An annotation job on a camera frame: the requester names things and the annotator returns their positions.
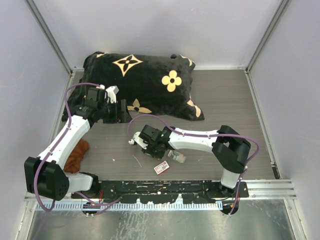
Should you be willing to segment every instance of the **white wall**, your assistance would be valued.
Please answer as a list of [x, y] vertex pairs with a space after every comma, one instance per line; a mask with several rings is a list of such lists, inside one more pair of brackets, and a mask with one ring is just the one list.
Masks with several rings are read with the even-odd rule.
[[280, 0], [35, 0], [70, 66], [95, 51], [247, 66]]
[[0, 239], [9, 240], [26, 194], [24, 162], [48, 145], [68, 73], [22, 0], [0, 7]]
[[319, 239], [320, 1], [292, 1], [251, 73], [283, 177]]

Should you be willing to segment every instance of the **black pillow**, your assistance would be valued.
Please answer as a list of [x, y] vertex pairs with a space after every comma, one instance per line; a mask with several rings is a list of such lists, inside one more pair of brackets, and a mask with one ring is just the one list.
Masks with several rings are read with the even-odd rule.
[[[84, 61], [81, 82], [106, 88], [116, 85], [117, 100], [126, 99], [129, 111], [200, 121], [205, 119], [204, 114], [190, 95], [195, 66], [189, 58], [174, 54], [163, 57], [95, 52]], [[77, 87], [69, 97], [70, 107], [81, 104], [88, 89]]]

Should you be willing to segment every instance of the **gray wood table surface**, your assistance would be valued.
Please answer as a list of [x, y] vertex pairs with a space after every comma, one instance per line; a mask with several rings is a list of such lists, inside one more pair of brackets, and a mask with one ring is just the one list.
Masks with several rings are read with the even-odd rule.
[[[75, 82], [82, 72], [77, 72]], [[191, 97], [204, 112], [204, 121], [187, 121], [162, 116], [171, 126], [185, 130], [210, 131], [221, 125], [229, 125], [239, 134], [251, 136], [261, 143], [261, 151], [249, 164], [245, 179], [274, 179], [270, 157], [266, 148], [257, 112], [244, 71], [242, 70], [195, 70]], [[130, 112], [132, 117], [139, 113]], [[163, 129], [162, 123], [151, 117], [139, 118], [130, 134], [142, 130], [145, 124]], [[182, 149], [185, 163], [164, 157], [170, 169], [157, 175], [154, 167], [162, 161], [141, 152], [138, 146], [128, 144], [128, 124], [96, 123], [83, 137], [90, 150], [81, 163], [81, 171], [96, 174], [100, 180], [219, 180], [222, 166], [213, 154]], [[251, 154], [256, 149], [252, 144]]]

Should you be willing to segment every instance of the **brown fabric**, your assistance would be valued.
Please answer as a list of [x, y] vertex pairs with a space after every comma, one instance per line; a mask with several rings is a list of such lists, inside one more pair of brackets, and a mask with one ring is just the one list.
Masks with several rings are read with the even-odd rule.
[[66, 173], [77, 173], [80, 170], [80, 162], [84, 158], [86, 151], [89, 149], [89, 144], [87, 141], [80, 139], [77, 145], [74, 147], [70, 156], [68, 157], [63, 171]]

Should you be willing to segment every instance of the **brown plush toy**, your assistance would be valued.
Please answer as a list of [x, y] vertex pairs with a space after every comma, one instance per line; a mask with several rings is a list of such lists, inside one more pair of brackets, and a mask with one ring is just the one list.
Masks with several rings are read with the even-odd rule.
[[70, 156], [68, 157], [63, 171], [66, 173], [77, 173], [80, 170], [80, 162], [84, 158], [86, 151], [89, 149], [89, 144], [87, 141], [80, 139], [77, 145], [74, 147]]

